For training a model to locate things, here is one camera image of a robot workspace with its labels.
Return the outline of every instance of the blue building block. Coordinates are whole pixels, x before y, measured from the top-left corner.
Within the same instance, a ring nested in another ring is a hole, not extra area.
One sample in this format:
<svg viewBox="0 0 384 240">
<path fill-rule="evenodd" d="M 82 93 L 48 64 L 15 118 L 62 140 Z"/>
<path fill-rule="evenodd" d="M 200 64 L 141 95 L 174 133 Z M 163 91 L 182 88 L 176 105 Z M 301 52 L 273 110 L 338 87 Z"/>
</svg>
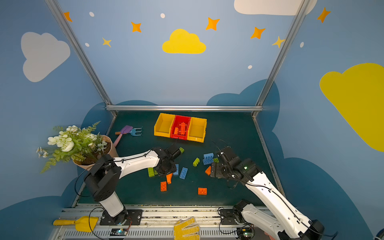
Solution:
<svg viewBox="0 0 384 240">
<path fill-rule="evenodd" d="M 188 171 L 188 168 L 183 167 L 183 169 L 181 170 L 181 173 L 180 173 L 181 179 L 185 179 L 185 176 L 187 175 L 187 171 Z"/>
<path fill-rule="evenodd" d="M 212 158 L 213 159 L 213 157 L 214 157 L 213 153 L 204 154 L 204 159 L 207 159 L 207 158 Z"/>
<path fill-rule="evenodd" d="M 214 159 L 213 158 L 207 158 L 207 159 L 203 159 L 203 163 L 204 165 L 208 165 L 208 164 L 211 164 L 214 162 Z"/>
<path fill-rule="evenodd" d="M 174 176 L 179 174 L 179 165 L 178 164 L 175 164 L 175 165 L 176 165 L 176 171 L 173 173 Z"/>
</svg>

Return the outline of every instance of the purple trowel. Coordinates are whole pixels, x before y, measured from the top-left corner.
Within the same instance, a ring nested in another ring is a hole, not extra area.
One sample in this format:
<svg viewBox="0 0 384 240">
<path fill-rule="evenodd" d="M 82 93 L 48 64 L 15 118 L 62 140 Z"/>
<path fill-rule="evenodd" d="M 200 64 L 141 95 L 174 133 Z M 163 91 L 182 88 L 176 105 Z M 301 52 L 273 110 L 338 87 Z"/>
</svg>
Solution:
<svg viewBox="0 0 384 240">
<path fill-rule="evenodd" d="M 133 129 L 132 126 L 128 126 L 128 125 L 126 125 L 125 127 L 123 127 L 123 128 L 120 130 L 120 132 L 115 132 L 115 134 L 116 134 L 116 135 L 119 135 L 119 136 L 116 138 L 115 142 L 113 143 L 113 146 L 116 147 L 116 146 L 118 145 L 120 139 L 121 139 L 121 136 L 122 136 L 123 134 L 127 134 L 127 133 L 129 133 L 132 129 Z"/>
</svg>

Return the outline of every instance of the yellow cloud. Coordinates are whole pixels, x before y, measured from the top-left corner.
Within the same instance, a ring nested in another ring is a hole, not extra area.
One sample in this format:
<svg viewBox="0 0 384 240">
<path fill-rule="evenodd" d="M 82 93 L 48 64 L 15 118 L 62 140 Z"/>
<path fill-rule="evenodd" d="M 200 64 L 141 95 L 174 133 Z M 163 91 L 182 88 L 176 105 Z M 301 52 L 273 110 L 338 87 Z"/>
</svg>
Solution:
<svg viewBox="0 0 384 240">
<path fill-rule="evenodd" d="M 363 63 L 329 72 L 320 88 L 364 142 L 384 152 L 384 67 Z"/>
<path fill-rule="evenodd" d="M 166 53 L 203 53 L 207 47 L 200 42 L 196 34 L 184 29 L 175 30 L 169 37 L 169 41 L 163 43 L 163 51 Z"/>
</svg>

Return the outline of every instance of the white cloud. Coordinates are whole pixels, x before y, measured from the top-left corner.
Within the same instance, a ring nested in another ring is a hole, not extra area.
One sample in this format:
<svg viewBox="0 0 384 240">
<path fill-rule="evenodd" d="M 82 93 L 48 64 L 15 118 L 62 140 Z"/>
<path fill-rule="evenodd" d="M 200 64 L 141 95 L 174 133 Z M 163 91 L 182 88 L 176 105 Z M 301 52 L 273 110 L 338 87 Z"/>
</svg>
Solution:
<svg viewBox="0 0 384 240">
<path fill-rule="evenodd" d="M 22 51 L 26 58 L 23 72 L 31 82 L 43 80 L 71 54 L 66 42 L 58 41 L 49 33 L 39 35 L 34 32 L 22 36 Z"/>
<path fill-rule="evenodd" d="M 306 14 L 316 5 L 311 0 Z M 235 0 L 235 10 L 242 14 L 296 15 L 301 0 Z"/>
</svg>

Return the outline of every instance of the pink handle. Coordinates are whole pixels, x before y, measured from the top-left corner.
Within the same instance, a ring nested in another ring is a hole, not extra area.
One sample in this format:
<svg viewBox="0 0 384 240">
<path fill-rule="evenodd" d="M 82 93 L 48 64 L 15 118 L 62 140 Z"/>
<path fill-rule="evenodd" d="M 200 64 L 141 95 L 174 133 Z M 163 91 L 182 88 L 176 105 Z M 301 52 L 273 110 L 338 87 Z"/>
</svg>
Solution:
<svg viewBox="0 0 384 240">
<path fill-rule="evenodd" d="M 119 141 L 120 141 L 120 139 L 121 139 L 121 136 L 122 136 L 122 134 L 120 134 L 117 138 L 116 138 L 116 140 L 115 140 L 115 142 L 113 143 L 113 146 L 117 146 L 118 145 L 118 143 L 119 143 Z"/>
</svg>

